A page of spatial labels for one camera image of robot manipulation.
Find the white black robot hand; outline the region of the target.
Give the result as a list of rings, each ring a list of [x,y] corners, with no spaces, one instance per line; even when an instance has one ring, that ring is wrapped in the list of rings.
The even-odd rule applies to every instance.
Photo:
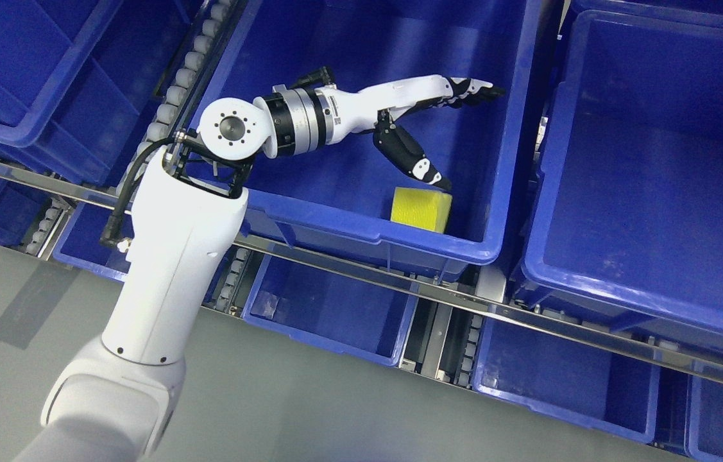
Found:
[[[372,133],[373,145],[400,172],[446,193],[452,190],[451,181],[399,125],[399,119],[431,108],[475,106],[506,93],[488,81],[442,75],[385,82],[358,92],[329,88],[324,92],[330,105],[326,120],[332,123],[325,144],[337,144],[350,134]]]

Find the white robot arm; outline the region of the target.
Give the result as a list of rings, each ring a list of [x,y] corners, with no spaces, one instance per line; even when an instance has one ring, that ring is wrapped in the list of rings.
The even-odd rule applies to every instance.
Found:
[[[315,83],[328,67],[253,103],[222,98],[195,132],[136,158],[100,237],[130,268],[103,333],[74,356],[46,398],[42,430],[18,461],[138,461],[167,430],[184,385],[185,346],[203,297],[246,214],[244,182],[264,150],[307,150],[328,137]]]

